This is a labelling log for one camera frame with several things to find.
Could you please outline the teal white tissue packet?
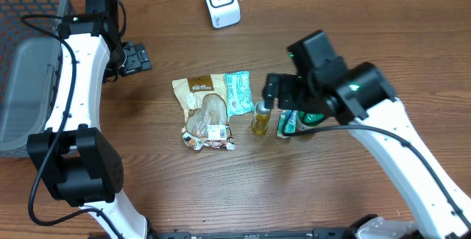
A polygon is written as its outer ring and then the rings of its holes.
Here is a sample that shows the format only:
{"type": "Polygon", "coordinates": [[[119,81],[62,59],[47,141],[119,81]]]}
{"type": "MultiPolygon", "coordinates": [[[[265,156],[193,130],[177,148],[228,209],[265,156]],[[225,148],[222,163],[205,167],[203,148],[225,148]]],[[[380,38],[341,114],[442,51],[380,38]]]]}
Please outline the teal white tissue packet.
{"type": "Polygon", "coordinates": [[[279,138],[289,138],[290,134],[296,131],[297,126],[297,111],[296,110],[283,110],[280,113],[277,136],[279,138]]]}

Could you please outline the green lid white jar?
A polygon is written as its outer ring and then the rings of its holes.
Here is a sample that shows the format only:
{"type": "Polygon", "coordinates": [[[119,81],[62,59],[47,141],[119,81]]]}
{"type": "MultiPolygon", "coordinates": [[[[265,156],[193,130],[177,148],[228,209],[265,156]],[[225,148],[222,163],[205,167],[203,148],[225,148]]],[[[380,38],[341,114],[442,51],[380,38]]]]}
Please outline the green lid white jar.
{"type": "Polygon", "coordinates": [[[297,131],[306,131],[319,126],[327,118],[323,114],[305,113],[302,111],[297,112],[297,131]]]}

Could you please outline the yellow liquid bottle silver cap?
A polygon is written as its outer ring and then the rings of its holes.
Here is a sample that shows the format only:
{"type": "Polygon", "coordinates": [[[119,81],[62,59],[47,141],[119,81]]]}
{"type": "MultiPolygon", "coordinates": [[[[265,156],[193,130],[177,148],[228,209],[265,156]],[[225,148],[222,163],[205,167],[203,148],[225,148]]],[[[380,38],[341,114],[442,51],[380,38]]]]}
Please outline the yellow liquid bottle silver cap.
{"type": "Polygon", "coordinates": [[[264,100],[260,100],[255,105],[254,116],[251,129],[254,135],[262,136],[266,134],[272,110],[267,108],[264,100]]]}

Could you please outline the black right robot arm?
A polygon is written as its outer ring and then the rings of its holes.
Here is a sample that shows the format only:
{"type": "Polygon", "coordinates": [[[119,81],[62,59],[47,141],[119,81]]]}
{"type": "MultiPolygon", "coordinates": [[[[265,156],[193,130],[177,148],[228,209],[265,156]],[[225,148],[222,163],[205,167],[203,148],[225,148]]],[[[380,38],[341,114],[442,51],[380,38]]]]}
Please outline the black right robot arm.
{"type": "Polygon", "coordinates": [[[307,132],[347,130],[375,158],[415,220],[413,229],[407,231],[405,222],[375,217],[360,225],[354,236],[469,238],[469,196],[425,145],[381,71],[368,62],[348,68],[322,30],[287,50],[297,72],[267,75],[263,88],[266,107],[335,118],[337,125],[307,132]]]}

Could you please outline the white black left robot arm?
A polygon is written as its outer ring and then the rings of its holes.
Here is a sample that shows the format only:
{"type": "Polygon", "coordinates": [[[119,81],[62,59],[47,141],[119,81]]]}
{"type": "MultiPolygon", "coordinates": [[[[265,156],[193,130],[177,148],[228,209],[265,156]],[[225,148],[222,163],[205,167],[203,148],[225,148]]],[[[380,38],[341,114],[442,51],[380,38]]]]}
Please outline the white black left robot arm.
{"type": "Polygon", "coordinates": [[[76,215],[91,215],[109,238],[151,238],[150,221],[124,192],[124,166],[99,123],[102,86],[150,63],[142,44],[123,41],[126,13],[119,0],[85,0],[85,12],[59,17],[61,72],[51,115],[26,150],[45,185],[76,215]]]}

